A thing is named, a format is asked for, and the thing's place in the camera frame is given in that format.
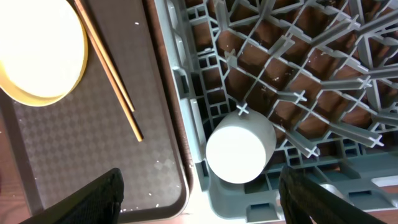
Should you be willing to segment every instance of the gray plastic rack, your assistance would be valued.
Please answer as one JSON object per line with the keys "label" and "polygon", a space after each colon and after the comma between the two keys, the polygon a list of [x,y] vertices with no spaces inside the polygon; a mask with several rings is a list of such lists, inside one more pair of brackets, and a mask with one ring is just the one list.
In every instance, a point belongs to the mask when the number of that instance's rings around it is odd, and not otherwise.
{"label": "gray plastic rack", "polygon": [[[218,216],[283,220],[284,164],[365,211],[397,209],[398,195],[381,187],[398,184],[398,1],[155,3],[201,189]],[[304,26],[309,20],[322,26]],[[198,26],[207,45],[197,44]],[[336,99],[344,103],[334,106]],[[283,105],[295,108],[290,118],[278,114]],[[230,184],[208,167],[206,139],[230,111],[248,106],[273,122],[278,145],[257,179]],[[367,125],[350,123],[358,111]],[[302,126],[315,120],[323,128],[313,137]]]}

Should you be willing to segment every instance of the tray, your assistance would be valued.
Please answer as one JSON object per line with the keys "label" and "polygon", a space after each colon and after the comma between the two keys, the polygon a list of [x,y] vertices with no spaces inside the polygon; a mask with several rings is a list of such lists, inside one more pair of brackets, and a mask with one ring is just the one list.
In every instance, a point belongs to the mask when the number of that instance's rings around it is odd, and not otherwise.
{"label": "tray", "polygon": [[86,4],[134,103],[144,141],[137,142],[91,44],[81,82],[60,102],[34,108],[1,92],[31,214],[118,167],[125,185],[120,222],[176,216],[188,187],[142,2]]}
{"label": "tray", "polygon": [[[156,0],[185,130],[213,211],[283,220],[283,165],[365,210],[397,209],[397,1]],[[277,149],[246,184],[217,178],[206,140],[231,111],[273,123]]]}

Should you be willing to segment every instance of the textured tray surface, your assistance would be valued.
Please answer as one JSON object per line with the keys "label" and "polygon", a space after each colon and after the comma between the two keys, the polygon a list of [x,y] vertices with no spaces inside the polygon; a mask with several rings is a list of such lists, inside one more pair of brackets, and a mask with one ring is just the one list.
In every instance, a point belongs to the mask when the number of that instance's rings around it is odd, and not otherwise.
{"label": "textured tray surface", "polygon": [[155,77],[159,73],[142,3],[134,2],[101,0],[90,6],[136,108],[142,143],[91,44],[82,81],[62,101],[43,108],[14,103],[44,208],[113,167],[122,170],[122,209],[127,211],[169,206],[185,188],[168,110],[162,107],[164,92]]}

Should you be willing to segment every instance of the plate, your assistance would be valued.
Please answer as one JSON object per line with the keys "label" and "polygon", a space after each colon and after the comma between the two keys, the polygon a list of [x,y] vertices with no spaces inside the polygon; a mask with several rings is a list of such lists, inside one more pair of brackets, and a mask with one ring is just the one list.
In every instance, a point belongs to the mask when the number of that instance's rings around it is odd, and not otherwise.
{"label": "plate", "polygon": [[88,42],[67,1],[0,0],[0,30],[0,87],[11,98],[46,106],[77,86]]}

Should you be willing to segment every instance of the wooden chopstick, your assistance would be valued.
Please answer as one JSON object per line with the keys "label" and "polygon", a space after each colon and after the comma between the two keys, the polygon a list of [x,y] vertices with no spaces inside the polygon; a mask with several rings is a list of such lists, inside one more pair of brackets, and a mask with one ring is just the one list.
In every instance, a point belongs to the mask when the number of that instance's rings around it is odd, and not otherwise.
{"label": "wooden chopstick", "polygon": [[127,94],[127,91],[124,89],[122,81],[119,78],[118,72],[116,71],[115,67],[113,66],[112,60],[109,57],[108,53],[106,52],[106,49],[99,37],[94,25],[91,23],[90,18],[88,17],[88,14],[85,11],[85,8],[83,7],[80,0],[75,0],[75,5],[78,8],[78,10],[80,11],[80,14],[81,14],[80,16],[84,20],[84,22],[87,26],[87,29],[91,32],[93,38],[95,39],[95,42],[97,43],[99,51],[103,55],[106,64],[108,65],[109,69],[111,70],[111,74],[112,74],[114,80],[116,81],[116,83],[118,84],[118,87],[119,87],[124,99],[126,100],[127,104],[129,105],[130,110],[134,112],[135,109],[129,99],[129,95]]}
{"label": "wooden chopstick", "polygon": [[134,108],[132,107],[132,103],[127,96],[127,93],[119,79],[118,73],[116,72],[116,69],[114,69],[114,66],[112,64],[112,61],[107,54],[104,45],[102,44],[102,41],[97,34],[93,24],[90,21],[90,18],[88,17],[87,12],[85,11],[85,8],[83,7],[82,3],[80,0],[75,0],[75,5],[76,8],[78,9],[78,13],[80,15],[80,18],[82,19],[86,31],[88,34],[88,37],[91,40],[91,43],[93,44],[93,47],[95,49],[95,52],[101,61],[102,66],[104,67],[105,73],[108,76],[109,82],[112,85],[112,88],[120,102],[120,105],[122,106],[122,109],[124,113],[126,114],[127,120],[129,121],[132,130],[134,131],[134,134],[136,135],[136,138],[139,142],[142,141],[143,137],[137,127],[137,124],[132,117],[132,112],[134,111]]}

